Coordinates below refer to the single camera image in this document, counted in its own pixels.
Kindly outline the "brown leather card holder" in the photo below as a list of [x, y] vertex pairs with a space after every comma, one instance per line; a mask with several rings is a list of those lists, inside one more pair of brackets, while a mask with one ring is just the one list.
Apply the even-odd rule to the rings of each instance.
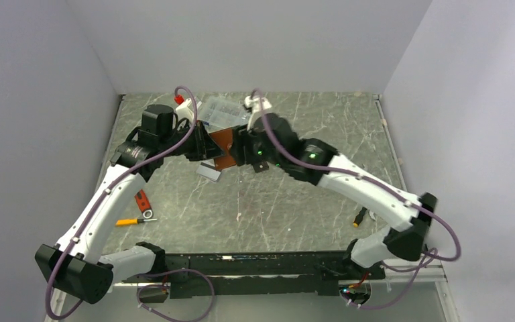
[[221, 129], [210, 133], [210, 137], [223, 151], [223, 155], [213, 159], [215, 170], [222, 171], [226, 168], [236, 166], [236, 162], [230, 153], [233, 143], [233, 128]]

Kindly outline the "silver credit card stack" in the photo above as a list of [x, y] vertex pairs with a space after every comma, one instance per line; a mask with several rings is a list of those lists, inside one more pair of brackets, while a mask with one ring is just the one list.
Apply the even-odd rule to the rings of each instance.
[[221, 171], [215, 168], [212, 160], [202, 161], [196, 169], [196, 173], [212, 182], [218, 182], [221, 177]]

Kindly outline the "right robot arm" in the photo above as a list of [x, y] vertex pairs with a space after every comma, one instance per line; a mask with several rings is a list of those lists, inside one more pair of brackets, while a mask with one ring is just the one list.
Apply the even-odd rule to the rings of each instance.
[[353, 239], [343, 259], [343, 271], [359, 278], [368, 268], [391, 258], [415, 262], [425, 251], [424, 239], [431, 226], [429, 211], [436, 198], [413, 195], [381, 181], [354, 164], [338, 149], [322, 140], [300, 139], [289, 122], [269, 113], [266, 118], [291, 158], [285, 157], [268, 137], [261, 119], [252, 128], [233, 128], [229, 149], [236, 165], [270, 163], [301, 182], [339, 193], [373, 211], [386, 226], [364, 238]]

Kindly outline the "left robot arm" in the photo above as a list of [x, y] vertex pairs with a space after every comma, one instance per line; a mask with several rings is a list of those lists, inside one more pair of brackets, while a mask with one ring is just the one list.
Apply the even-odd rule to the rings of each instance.
[[168, 156], [202, 161], [223, 151], [197, 119], [198, 105], [186, 99], [176, 108], [149, 105], [113, 157], [102, 183], [71, 228], [53, 245], [41, 245], [35, 260], [47, 281], [46, 303], [55, 290], [79, 303], [95, 304], [113, 284], [136, 275], [160, 280], [165, 251], [148, 242], [113, 254], [102, 250], [128, 203], [142, 190]]

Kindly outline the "black credit card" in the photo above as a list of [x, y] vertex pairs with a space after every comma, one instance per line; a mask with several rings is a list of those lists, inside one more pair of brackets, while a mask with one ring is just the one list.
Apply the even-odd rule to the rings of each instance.
[[253, 164], [252, 167], [255, 173], [261, 173], [269, 169], [268, 163], [266, 161], [257, 162]]

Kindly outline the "clear plastic screw box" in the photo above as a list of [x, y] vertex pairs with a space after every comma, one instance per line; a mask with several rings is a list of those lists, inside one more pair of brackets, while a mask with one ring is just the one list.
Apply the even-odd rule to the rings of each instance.
[[202, 121], [208, 132], [214, 132], [246, 124], [249, 114], [240, 103], [209, 97], [198, 109], [198, 120]]

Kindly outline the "red adjustable wrench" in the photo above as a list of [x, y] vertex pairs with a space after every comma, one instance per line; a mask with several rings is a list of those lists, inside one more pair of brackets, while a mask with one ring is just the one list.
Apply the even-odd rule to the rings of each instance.
[[135, 202], [141, 212], [141, 215], [144, 219], [152, 219], [154, 216], [154, 212], [152, 206], [150, 205], [149, 199], [147, 198], [146, 193], [143, 190], [140, 190], [135, 195]]

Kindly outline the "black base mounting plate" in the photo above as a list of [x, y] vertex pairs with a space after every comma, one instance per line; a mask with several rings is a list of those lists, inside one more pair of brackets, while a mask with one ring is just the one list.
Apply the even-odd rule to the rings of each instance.
[[383, 280], [384, 269], [357, 268], [344, 251], [167, 254], [164, 278], [132, 276], [127, 283], [165, 282], [171, 299], [194, 296], [314, 293], [337, 296], [341, 288]]

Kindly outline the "black yellow small screwdriver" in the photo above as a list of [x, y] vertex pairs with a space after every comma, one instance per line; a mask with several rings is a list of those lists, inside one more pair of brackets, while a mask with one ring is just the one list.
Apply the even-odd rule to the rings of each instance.
[[362, 207], [359, 211], [359, 213], [355, 216], [355, 219], [353, 220], [353, 226], [359, 227], [367, 213], [367, 209], [365, 207]]

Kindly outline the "yellow handled screwdriver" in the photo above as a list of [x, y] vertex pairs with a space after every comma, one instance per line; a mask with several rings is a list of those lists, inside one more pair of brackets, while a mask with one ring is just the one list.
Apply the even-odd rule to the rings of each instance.
[[116, 227], [125, 227], [130, 225], [139, 225], [142, 223], [147, 223], [150, 221], [157, 221], [157, 219], [151, 218], [151, 219], [144, 219], [144, 218], [137, 218], [137, 219], [120, 219], [116, 222]]

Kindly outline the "aluminium frame rail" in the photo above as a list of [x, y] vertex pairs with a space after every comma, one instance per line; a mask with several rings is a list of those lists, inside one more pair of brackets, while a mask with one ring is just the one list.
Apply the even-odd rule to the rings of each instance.
[[54, 319], [67, 318], [80, 305], [98, 303], [114, 281], [115, 269], [109, 264], [61, 268], [54, 277], [50, 277], [53, 286], [51, 312]]

